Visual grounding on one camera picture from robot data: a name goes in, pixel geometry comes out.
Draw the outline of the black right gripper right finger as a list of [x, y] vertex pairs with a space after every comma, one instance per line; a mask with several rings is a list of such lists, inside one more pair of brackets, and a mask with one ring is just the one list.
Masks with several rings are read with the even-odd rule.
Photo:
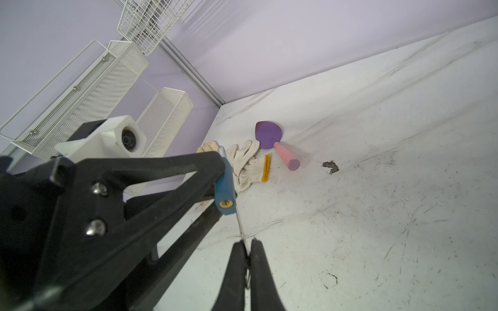
[[285, 311], [263, 243], [254, 238], [250, 251], [250, 302], [252, 311]]

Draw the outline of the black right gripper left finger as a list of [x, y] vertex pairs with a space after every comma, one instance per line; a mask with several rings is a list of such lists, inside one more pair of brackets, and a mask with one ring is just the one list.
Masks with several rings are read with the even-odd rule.
[[212, 311], [245, 309], [247, 256], [243, 241], [236, 242], [230, 254], [219, 294]]

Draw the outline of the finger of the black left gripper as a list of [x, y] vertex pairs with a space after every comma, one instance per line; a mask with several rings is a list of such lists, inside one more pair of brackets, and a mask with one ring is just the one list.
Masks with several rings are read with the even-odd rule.
[[37, 310], [91, 310], [127, 278], [225, 169], [217, 152], [87, 159], [58, 197], [36, 287], [61, 296]]
[[154, 248], [97, 310], [153, 310], [220, 218], [212, 203], [162, 256]]

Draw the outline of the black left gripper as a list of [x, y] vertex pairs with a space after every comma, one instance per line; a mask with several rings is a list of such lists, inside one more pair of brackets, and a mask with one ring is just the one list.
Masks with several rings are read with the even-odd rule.
[[56, 158], [19, 174], [1, 156], [1, 309], [36, 310], [56, 301], [60, 285], [36, 287], [37, 273], [58, 197], [74, 163]]

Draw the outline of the blue padlock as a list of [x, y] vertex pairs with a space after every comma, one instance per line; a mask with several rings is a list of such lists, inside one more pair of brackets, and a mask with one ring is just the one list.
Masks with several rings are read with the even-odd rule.
[[222, 215], [236, 213], [236, 190], [233, 182], [233, 170], [228, 161], [223, 146], [219, 147], [218, 153], [225, 165], [222, 176], [215, 182], [215, 205]]

